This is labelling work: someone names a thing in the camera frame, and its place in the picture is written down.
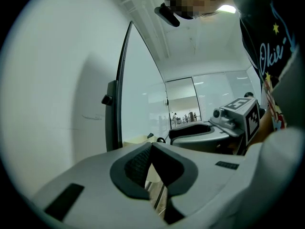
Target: person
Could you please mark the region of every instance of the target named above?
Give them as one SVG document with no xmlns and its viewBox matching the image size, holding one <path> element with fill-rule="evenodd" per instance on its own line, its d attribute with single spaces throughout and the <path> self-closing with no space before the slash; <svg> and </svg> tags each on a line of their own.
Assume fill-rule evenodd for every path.
<svg viewBox="0 0 305 229">
<path fill-rule="evenodd" d="M 254 98 L 254 94 L 252 92 L 247 92 L 247 93 L 245 93 L 244 97 Z M 263 117 L 263 115 L 265 114 L 266 110 L 261 108 L 260 105 L 258 104 L 258 111 L 259 111 L 259 117 L 261 119 Z"/>
<path fill-rule="evenodd" d="M 177 113 L 173 115 L 173 126 L 174 128 L 177 126 Z"/>
<path fill-rule="evenodd" d="M 298 0 L 165 0 L 162 4 L 169 11 L 166 12 L 167 16 L 176 13 L 186 19 L 213 16 L 219 13 L 217 9 L 222 5 L 231 5 L 237 9 L 242 43 L 261 80 L 269 105 L 249 146 L 263 142 L 274 130 L 286 127 L 285 118 L 271 92 L 297 47 L 295 31 L 300 31 L 301 27 L 295 19 L 298 6 L 293 5 L 293 8 L 288 9 L 296 1 Z M 168 21 L 175 22 L 175 18 L 171 17 Z"/>
</svg>

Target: grey machine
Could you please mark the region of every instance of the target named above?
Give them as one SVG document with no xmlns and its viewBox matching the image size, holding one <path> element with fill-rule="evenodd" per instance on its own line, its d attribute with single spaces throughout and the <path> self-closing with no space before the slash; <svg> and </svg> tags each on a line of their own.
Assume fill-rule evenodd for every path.
<svg viewBox="0 0 305 229">
<path fill-rule="evenodd" d="M 89 157 L 50 181 L 32 199 L 33 208 L 55 228 L 249 227 L 284 194 L 302 163 L 305 102 L 296 102 L 294 97 L 304 93 L 305 68 L 296 54 L 298 50 L 274 89 L 290 126 L 253 145 L 245 156 L 165 143 L 118 148 Z M 283 97 L 296 103 L 293 112 Z M 259 116 L 256 102 L 243 100 L 216 109 L 210 128 L 230 136 L 244 135 L 248 143 Z M 168 188 L 164 220 L 154 211 L 144 188 L 151 164 Z"/>
<path fill-rule="evenodd" d="M 196 122 L 170 131 L 171 144 L 190 150 L 215 153 L 216 147 L 236 141 L 235 154 L 242 155 L 259 128 L 255 98 L 237 98 L 217 108 L 208 123 Z"/>
</svg>

